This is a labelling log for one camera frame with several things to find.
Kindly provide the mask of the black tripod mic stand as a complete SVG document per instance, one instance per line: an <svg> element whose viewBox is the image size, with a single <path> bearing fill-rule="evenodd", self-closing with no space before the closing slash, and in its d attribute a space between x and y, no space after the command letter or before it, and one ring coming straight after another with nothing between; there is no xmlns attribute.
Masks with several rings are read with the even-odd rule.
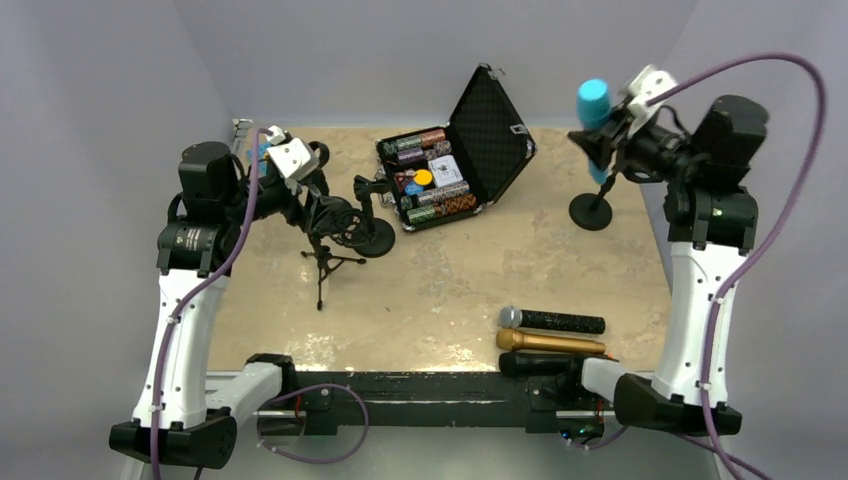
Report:
<svg viewBox="0 0 848 480"><path fill-rule="evenodd" d="M330 240L338 246L353 249L364 244L368 234L364 230L364 213L354 208L346 199L338 196L325 195L317 186L308 188L306 200L305 233L311 252L301 251L304 258L316 260L318 269L317 287L318 300L316 309L323 309L323 282L345 262L359 265L367 263L363 257L340 256L331 252L331 247L325 245Z"/></svg>

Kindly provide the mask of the black microphone orange end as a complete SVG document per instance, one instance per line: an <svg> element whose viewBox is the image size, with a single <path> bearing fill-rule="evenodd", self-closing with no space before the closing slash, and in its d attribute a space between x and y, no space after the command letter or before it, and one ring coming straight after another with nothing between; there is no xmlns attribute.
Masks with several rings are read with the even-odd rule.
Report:
<svg viewBox="0 0 848 480"><path fill-rule="evenodd" d="M512 377L559 375L579 370L585 359L573 353L506 352L499 356L498 366L502 374Z"/></svg>

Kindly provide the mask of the silver-head black microphone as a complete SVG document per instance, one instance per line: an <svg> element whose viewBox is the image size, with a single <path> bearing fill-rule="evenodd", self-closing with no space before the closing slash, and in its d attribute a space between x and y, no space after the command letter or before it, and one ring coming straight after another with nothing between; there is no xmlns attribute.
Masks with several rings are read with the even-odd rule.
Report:
<svg viewBox="0 0 848 480"><path fill-rule="evenodd" d="M530 328L559 332L601 335L606 330L602 317L544 312L505 306L498 313L502 328Z"/></svg>

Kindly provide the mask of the black round-base mic stand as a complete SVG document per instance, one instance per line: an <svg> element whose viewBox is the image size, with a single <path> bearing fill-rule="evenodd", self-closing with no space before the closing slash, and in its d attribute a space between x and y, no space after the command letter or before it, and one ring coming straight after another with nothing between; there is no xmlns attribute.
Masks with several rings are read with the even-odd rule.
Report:
<svg viewBox="0 0 848 480"><path fill-rule="evenodd" d="M323 168L327 165L330 159L329 147L319 141L310 141L308 145L316 154L318 159L318 166L310 173L308 177L309 182L314 185L322 195L327 196L329 194L329 185L327 183Z"/></svg>

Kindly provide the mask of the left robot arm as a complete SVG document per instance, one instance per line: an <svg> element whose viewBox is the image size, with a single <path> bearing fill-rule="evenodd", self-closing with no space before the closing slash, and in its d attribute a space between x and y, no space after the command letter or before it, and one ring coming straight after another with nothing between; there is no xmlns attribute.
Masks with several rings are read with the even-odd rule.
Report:
<svg viewBox="0 0 848 480"><path fill-rule="evenodd" d="M111 449L150 464L219 470L230 460L238 430L264 404L284 409L297 399L292 359L256 354L215 391L207 388L213 324L236 256L252 222L274 214L296 220L296 181L330 157L326 145L280 141L249 166L224 143L186 148L157 239L159 314L140 398L127 422L111 428Z"/></svg>

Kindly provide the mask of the gold microphone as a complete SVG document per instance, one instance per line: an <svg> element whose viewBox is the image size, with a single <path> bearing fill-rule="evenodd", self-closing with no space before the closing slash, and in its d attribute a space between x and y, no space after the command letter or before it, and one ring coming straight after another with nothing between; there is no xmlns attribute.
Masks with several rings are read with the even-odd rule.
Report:
<svg viewBox="0 0 848 480"><path fill-rule="evenodd" d="M606 353L606 345L602 342L524 333L515 329L501 329L495 336L495 343L505 351L539 350L600 355Z"/></svg>

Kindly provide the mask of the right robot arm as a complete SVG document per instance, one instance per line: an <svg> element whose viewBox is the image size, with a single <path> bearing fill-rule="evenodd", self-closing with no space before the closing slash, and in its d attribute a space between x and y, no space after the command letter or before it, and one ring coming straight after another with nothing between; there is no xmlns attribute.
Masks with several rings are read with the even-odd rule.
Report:
<svg viewBox="0 0 848 480"><path fill-rule="evenodd" d="M726 350L737 281L750 257L759 209L743 185L767 135L769 115L739 95L718 97L693 133L655 120L638 126L618 106L598 129L569 139L613 176L662 183L671 246L672 306L651 378L595 358L564 376L561 392L576 407L598 396L628 427L690 436L734 435L741 413L728 401Z"/></svg>

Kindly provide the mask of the shock-mount round-base stand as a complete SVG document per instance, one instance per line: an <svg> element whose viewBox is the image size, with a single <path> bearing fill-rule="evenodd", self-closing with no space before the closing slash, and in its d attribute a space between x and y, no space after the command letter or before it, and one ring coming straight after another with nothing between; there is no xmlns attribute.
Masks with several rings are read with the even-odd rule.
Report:
<svg viewBox="0 0 848 480"><path fill-rule="evenodd" d="M578 227L588 231L600 231L607 228L613 218L613 210L606 199L612 190L619 173L617 165L608 169L598 169L589 163L590 178L599 185L597 193L582 193L575 196L569 204L568 213Z"/></svg>

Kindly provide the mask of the blue microphone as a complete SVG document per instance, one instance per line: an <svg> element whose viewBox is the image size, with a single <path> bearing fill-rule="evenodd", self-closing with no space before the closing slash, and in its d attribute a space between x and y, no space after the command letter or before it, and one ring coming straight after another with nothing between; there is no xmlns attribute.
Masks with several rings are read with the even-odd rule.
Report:
<svg viewBox="0 0 848 480"><path fill-rule="evenodd" d="M586 80L577 89L576 112L584 130L597 130L603 127L610 117L611 109L609 87L603 79ZM607 168L599 168L596 165L597 154L587 152L586 155L590 177L598 185L603 185L608 177Z"/></svg>

